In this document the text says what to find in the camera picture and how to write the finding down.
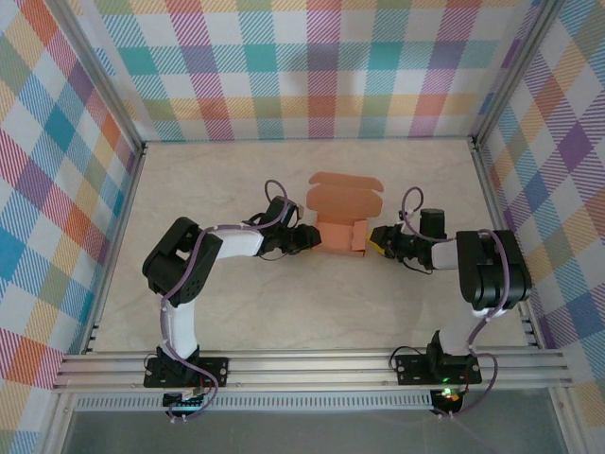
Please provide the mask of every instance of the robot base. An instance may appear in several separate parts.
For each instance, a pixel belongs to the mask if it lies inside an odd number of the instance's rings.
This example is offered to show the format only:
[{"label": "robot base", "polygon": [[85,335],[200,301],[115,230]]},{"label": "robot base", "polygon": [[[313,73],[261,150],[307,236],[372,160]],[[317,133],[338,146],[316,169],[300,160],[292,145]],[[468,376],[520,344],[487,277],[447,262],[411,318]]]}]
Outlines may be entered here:
[{"label": "robot base", "polygon": [[[210,378],[171,358],[162,348],[158,347],[156,349],[156,355],[156,358],[150,358],[147,361],[147,372],[143,380],[145,388],[206,388],[213,386]],[[227,385],[228,358],[200,357],[198,347],[187,359],[187,362],[214,375],[219,388]]]},{"label": "robot base", "polygon": [[455,364],[441,364],[431,371],[426,355],[398,355],[395,357],[399,385],[470,385],[481,383],[481,371],[475,357],[459,359]]}]

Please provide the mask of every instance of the orange cardboard box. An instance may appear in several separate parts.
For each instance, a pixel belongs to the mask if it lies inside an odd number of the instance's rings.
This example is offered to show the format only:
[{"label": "orange cardboard box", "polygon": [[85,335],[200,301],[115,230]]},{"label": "orange cardboard box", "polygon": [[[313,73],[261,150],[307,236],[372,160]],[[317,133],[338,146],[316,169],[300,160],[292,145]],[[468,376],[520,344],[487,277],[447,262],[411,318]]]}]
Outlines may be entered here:
[{"label": "orange cardboard box", "polygon": [[318,172],[311,177],[314,186],[306,194],[306,207],[317,212],[315,226],[321,244],[314,251],[343,253],[363,257],[366,252],[368,218],[382,211],[382,183],[372,177]]}]

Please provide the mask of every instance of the marble-patterned floor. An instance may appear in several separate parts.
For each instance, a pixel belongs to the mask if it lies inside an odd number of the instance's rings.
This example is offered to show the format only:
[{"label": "marble-patterned floor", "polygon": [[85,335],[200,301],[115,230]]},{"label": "marble-patterned floor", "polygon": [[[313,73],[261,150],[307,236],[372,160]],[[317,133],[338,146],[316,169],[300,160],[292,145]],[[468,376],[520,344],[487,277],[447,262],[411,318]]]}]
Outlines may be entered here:
[{"label": "marble-patterned floor", "polygon": [[[161,341],[159,300],[141,266],[176,218],[204,227],[249,218],[267,208],[269,178],[304,204],[318,170],[382,181],[383,211],[371,227],[397,219],[412,185],[423,188],[425,207],[445,210],[449,235],[491,227],[463,140],[151,144],[95,350],[151,350]],[[302,222],[314,220],[305,210]],[[199,296],[196,330],[201,348],[213,350],[424,346],[461,304],[456,271],[420,275],[372,249],[364,258],[236,257],[215,263]],[[477,343],[525,345],[517,311],[490,323]]]}]

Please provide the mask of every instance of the plaid wall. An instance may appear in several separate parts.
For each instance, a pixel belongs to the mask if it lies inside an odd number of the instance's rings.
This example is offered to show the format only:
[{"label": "plaid wall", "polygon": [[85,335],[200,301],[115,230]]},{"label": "plaid wall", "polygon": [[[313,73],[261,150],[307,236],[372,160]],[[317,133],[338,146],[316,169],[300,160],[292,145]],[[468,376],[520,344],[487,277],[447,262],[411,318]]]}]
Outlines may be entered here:
[{"label": "plaid wall", "polygon": [[84,2],[142,135],[182,141],[466,136],[531,0]]},{"label": "plaid wall", "polygon": [[488,141],[509,226],[605,446],[605,1],[568,0]]},{"label": "plaid wall", "polygon": [[538,17],[538,13],[540,12],[540,6],[544,0],[532,0],[531,6],[527,11],[526,17],[523,20],[523,23],[517,30],[517,34],[512,40],[512,44],[510,45],[509,51],[507,52],[506,57],[502,60],[500,64],[500,68],[498,68],[498,72],[496,73],[495,78],[493,79],[492,85],[490,86],[490,90],[483,99],[483,103],[481,104],[481,108],[479,109],[479,114],[475,119],[475,123],[471,128],[470,135],[476,135],[478,132],[481,123],[485,119],[486,113],[489,111],[492,106],[492,101],[495,95],[498,93],[500,88],[504,85],[504,81],[509,74],[510,67],[512,63],[519,57],[519,53],[521,51],[521,44],[526,39],[527,35],[531,31],[536,18]]},{"label": "plaid wall", "polygon": [[131,146],[42,0],[0,0],[0,453],[33,449],[95,297]]}]

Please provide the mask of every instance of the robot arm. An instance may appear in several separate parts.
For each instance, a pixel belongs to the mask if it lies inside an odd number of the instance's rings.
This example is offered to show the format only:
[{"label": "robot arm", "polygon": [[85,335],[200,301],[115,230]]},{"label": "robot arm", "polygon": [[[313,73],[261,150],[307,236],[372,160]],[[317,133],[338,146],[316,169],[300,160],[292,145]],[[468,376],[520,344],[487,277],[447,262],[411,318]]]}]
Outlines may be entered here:
[{"label": "robot arm", "polygon": [[[438,242],[405,234],[401,227],[401,224],[376,227],[370,242],[383,256],[398,262],[416,258],[426,270],[458,269],[460,292],[473,311],[497,306],[504,291],[504,272],[491,236],[463,231],[457,232],[451,241]],[[447,238],[442,210],[421,210],[420,234],[437,240]],[[509,297],[503,307],[507,310],[529,297],[531,278],[514,233],[499,230],[495,234],[504,246],[509,263]]]},{"label": "robot arm", "polygon": [[[147,278],[149,288],[165,296],[180,282],[192,260],[194,265],[178,291],[167,300],[164,314],[167,339],[157,349],[159,362],[149,362],[151,367],[148,371],[152,378],[161,377],[159,381],[169,381],[174,386],[187,385],[195,378],[195,373],[184,368],[166,348],[166,344],[180,358],[187,358],[190,363],[199,362],[199,345],[194,327],[196,298],[216,260],[262,256],[276,248],[284,254],[293,255],[321,243],[320,232],[315,227],[298,225],[300,210],[294,202],[275,197],[266,213],[259,213],[243,222],[241,229],[214,230],[204,234],[196,256],[192,256],[192,253],[202,229],[189,218],[178,218],[172,224],[143,265],[143,275]],[[271,223],[282,213],[284,216],[279,222]],[[294,214],[297,221],[289,227]]]},{"label": "robot arm", "polygon": [[[400,212],[402,220],[406,220],[404,215]],[[501,243],[501,248],[496,245],[493,235]],[[472,306],[471,310],[464,304],[454,308],[454,316],[435,333],[422,358],[396,358],[398,367],[405,371],[398,374],[400,384],[406,384],[410,377],[423,381],[416,381],[416,384],[479,383],[478,364],[475,355],[471,355],[473,350],[469,344],[478,332],[479,321],[506,313],[530,294],[531,278],[511,231],[457,232],[455,238],[446,238],[445,215],[436,209],[421,210],[418,233],[406,234],[401,224],[395,224],[377,227],[370,236],[371,244],[386,258],[404,264],[406,260],[416,258],[430,271],[458,269],[460,292],[464,301]],[[506,256],[508,285],[501,253]]]}]

